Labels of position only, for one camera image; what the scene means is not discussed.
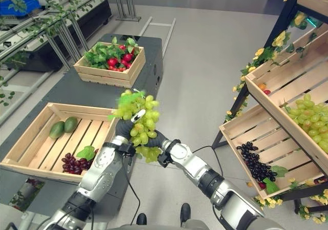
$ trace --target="black shoe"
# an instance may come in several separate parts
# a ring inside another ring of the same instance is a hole
[[[140,213],[137,217],[137,225],[147,225],[147,217],[144,213]]]
[[[180,211],[180,227],[184,222],[190,219],[190,215],[191,215],[190,205],[188,203],[184,203],[181,206],[181,211]]]

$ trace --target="red radish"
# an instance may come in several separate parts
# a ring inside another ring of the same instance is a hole
[[[264,93],[266,94],[266,95],[269,95],[270,93],[271,93],[271,91],[270,90],[264,90]]]
[[[133,57],[133,54],[132,53],[127,53],[127,54],[124,54],[123,55],[123,59],[126,61],[126,62],[130,62],[132,60],[132,57]]]
[[[258,185],[260,186],[261,189],[266,189],[267,185],[263,182],[259,182]]]
[[[114,67],[115,64],[117,64],[117,63],[118,63],[118,60],[115,57],[112,57],[107,61],[108,66],[113,66]]]

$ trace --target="black cable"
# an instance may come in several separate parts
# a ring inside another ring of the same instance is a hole
[[[217,163],[219,164],[219,167],[220,167],[221,176],[223,177],[223,169],[222,169],[222,166],[221,166],[220,160],[219,160],[219,158],[218,158],[218,156],[217,156],[215,150],[213,149],[213,147],[212,147],[211,145],[205,145],[204,147],[201,147],[201,148],[195,150],[193,153],[198,152],[198,151],[200,151],[201,149],[208,148],[208,147],[212,148],[212,151],[214,152],[214,155],[215,155],[215,157],[216,157],[216,161],[217,161]]]
[[[130,223],[130,225],[132,225],[132,223],[133,223],[133,221],[134,221],[134,218],[135,218],[135,216],[137,215],[137,213],[138,213],[138,211],[139,211],[139,208],[140,208],[140,199],[139,199],[138,195],[136,194],[135,190],[133,189],[133,187],[132,187],[132,185],[131,185],[131,183],[130,183],[130,180],[129,180],[129,177],[128,177],[128,173],[127,173],[127,171],[125,170],[125,167],[124,167],[123,158],[122,158],[122,167],[123,167],[123,170],[124,170],[125,178],[126,178],[128,184],[129,184],[129,186],[130,186],[130,188],[131,188],[133,194],[135,195],[135,197],[136,197],[137,200],[138,200],[138,207],[137,207],[137,210],[135,211],[134,216],[133,216],[133,218],[132,218],[132,221],[131,221],[131,223]]]
[[[49,221],[50,219],[51,219],[51,217],[48,217],[47,219],[45,219],[44,221],[42,221],[42,222],[37,226],[36,230],[39,230],[40,227],[41,227],[43,224],[45,224],[46,221]]]
[[[216,219],[217,219],[218,221],[220,221],[218,215],[217,215],[216,212],[215,212],[215,206],[214,206],[214,204],[212,204],[212,207],[213,207],[213,213],[214,213]]]

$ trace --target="table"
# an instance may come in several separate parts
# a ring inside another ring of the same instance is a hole
[[[127,37],[132,37],[129,35],[105,34],[99,41],[111,42],[114,36],[117,37],[119,42]],[[163,75],[161,39],[138,36],[134,36],[134,39],[141,47],[145,48],[146,63],[137,77],[133,88],[145,90],[147,94],[152,94],[156,97]],[[123,90],[124,88],[121,87],[84,82],[79,78],[74,68],[70,69],[0,146],[0,160],[3,160],[25,129],[48,102],[116,108],[116,100],[120,97]],[[126,158],[124,160],[129,176],[131,175],[133,163],[134,159]],[[27,175],[1,167],[0,203],[8,204],[13,194],[20,189],[28,177]],[[39,214],[51,216],[58,208],[64,205],[66,199],[76,189],[76,184],[73,182],[36,178],[44,181],[45,185],[28,210]],[[113,186],[107,193],[107,196],[94,209],[96,222],[108,222],[117,213],[127,187],[128,183],[123,175],[123,171],[120,171],[115,177]]]

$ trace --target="black metal frame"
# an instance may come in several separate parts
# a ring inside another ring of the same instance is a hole
[[[269,35],[268,40],[266,41],[266,43],[264,45],[265,48],[270,46],[272,44],[273,40],[283,30],[285,30],[289,26],[292,19],[295,17],[297,11],[302,11],[305,14],[328,24],[328,16],[322,15],[322,14],[320,14],[316,11],[313,11],[307,7],[297,4],[297,0],[287,0],[279,18],[277,19],[277,22],[276,22],[273,30],[271,31],[271,34]],[[241,105],[243,104],[245,99],[249,96],[249,94],[250,93],[248,91],[247,85],[244,84],[244,86],[241,88],[241,91],[239,92],[239,94],[237,96],[236,101],[234,102],[234,104],[232,105],[232,107],[230,109],[232,116],[236,115],[237,111],[239,111]],[[221,141],[222,137],[223,137],[223,134],[221,131],[219,131],[212,144],[213,149],[216,149],[223,145],[228,144],[226,141]],[[281,196],[281,199],[284,201],[293,200],[294,204],[295,204],[295,213],[298,214],[299,206],[301,205],[301,198],[321,194],[324,189],[328,189],[328,182],[318,184],[316,186],[304,188],[304,189],[291,190],[289,192],[281,194],[280,196]],[[309,207],[309,212],[312,212],[312,213],[322,212],[322,211],[328,211],[328,205]]]

